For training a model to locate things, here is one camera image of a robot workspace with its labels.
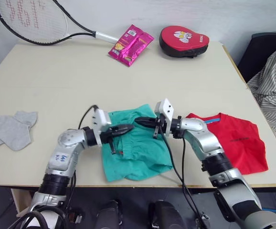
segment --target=floor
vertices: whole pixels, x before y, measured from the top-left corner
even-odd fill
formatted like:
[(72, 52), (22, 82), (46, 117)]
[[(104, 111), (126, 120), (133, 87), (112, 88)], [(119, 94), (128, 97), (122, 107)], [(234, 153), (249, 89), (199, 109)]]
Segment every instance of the floor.
[[(276, 193), (257, 193), (264, 208), (276, 209)], [(147, 229), (148, 204), (162, 199), (174, 205), (180, 212), (188, 228), (196, 228), (194, 216), (184, 201), (180, 188), (76, 188), (71, 206), (85, 212), (77, 229), (93, 228), (96, 214), (103, 204), (118, 198), (123, 203), (124, 229)], [(193, 196), (200, 211), (210, 217), (212, 229), (238, 229), (235, 223), (229, 223), (222, 217), (212, 192)], [(9, 188), (0, 187), (0, 214), (12, 202)], [(16, 208), (12, 204), (0, 219), (0, 229), (7, 228), (16, 220)]]

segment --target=white wall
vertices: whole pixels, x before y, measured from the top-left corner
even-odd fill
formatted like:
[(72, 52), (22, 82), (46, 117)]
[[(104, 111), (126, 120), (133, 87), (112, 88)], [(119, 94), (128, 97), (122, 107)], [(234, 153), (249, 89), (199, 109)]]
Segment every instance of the white wall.
[[(158, 38), (182, 25), (221, 41), (239, 62), (253, 33), (276, 31), (276, 0), (60, 0), (80, 23), (116, 37), (130, 24)], [(0, 62), (16, 43), (0, 23)]]

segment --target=beige table surface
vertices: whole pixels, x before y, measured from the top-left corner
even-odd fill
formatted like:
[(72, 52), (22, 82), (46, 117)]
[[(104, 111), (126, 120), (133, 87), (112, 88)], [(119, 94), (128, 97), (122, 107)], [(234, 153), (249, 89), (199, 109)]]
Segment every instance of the beige table surface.
[[(97, 40), (72, 40), (50, 47), (19, 43), (0, 65), (0, 115), (37, 111), (32, 143), (14, 152), (0, 146), (0, 185), (38, 186), (57, 137), (77, 128), (92, 104), (106, 111), (155, 107), (168, 98), (174, 116), (193, 112), (211, 116), (223, 112), (258, 125), (266, 145), (269, 170), (245, 176), (253, 187), (276, 187), (276, 138), (246, 84), (239, 77), (222, 45), (211, 42), (194, 59), (170, 58), (154, 41), (130, 67), (111, 59), (111, 45)], [(90, 119), (84, 121), (89, 125)], [(180, 170), (182, 142), (169, 138)], [(207, 173), (187, 144), (186, 184), (211, 187)], [(106, 181), (101, 150), (95, 146), (80, 155), (78, 186), (176, 187), (174, 171), (143, 181)]]

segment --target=cartoon print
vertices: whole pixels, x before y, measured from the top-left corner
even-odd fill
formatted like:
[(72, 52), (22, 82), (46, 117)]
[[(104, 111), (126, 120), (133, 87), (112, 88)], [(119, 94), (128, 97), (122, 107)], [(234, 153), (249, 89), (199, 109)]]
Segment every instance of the cartoon print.
[(189, 39), (192, 37), (192, 34), (184, 31), (176, 31), (174, 36), (179, 38), (181, 42), (188, 43)]

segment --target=green cloth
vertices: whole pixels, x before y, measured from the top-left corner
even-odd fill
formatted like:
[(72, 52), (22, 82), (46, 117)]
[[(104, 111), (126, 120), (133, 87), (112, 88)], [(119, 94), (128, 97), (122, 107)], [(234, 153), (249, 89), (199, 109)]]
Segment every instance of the green cloth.
[(162, 137), (153, 138), (154, 129), (138, 125), (137, 117), (156, 117), (148, 104), (137, 109), (109, 113), (112, 125), (133, 124), (125, 135), (115, 137), (116, 154), (111, 154), (109, 144), (102, 147), (103, 166), (107, 180), (123, 178), (143, 180), (172, 169), (168, 148)]

